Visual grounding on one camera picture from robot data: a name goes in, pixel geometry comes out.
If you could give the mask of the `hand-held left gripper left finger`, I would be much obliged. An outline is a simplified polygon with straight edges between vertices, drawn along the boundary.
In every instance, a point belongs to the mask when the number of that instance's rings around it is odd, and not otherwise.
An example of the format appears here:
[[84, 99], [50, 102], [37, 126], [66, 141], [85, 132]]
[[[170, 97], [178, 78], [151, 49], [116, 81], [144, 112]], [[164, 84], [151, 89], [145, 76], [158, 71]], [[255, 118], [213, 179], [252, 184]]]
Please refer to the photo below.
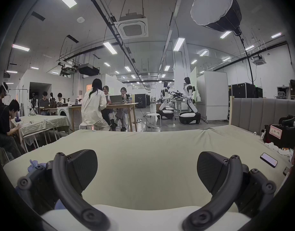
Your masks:
[[39, 215], [57, 210], [57, 203], [61, 202], [86, 228], [107, 231], [110, 228], [108, 217], [82, 197], [97, 170], [94, 150], [83, 149], [69, 155], [58, 152], [45, 166], [37, 165], [20, 177], [16, 192]]

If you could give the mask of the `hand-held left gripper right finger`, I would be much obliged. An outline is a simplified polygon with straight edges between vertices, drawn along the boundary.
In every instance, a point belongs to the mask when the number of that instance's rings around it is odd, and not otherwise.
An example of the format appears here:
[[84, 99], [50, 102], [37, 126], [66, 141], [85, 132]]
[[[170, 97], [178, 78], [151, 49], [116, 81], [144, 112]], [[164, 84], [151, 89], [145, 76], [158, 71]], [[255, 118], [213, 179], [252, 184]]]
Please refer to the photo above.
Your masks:
[[238, 155], [226, 158], [215, 152], [201, 152], [197, 174], [211, 200], [188, 215], [182, 223], [184, 231], [203, 231], [214, 225], [233, 205], [249, 218], [255, 217], [273, 199], [276, 184], [257, 168], [249, 170]]

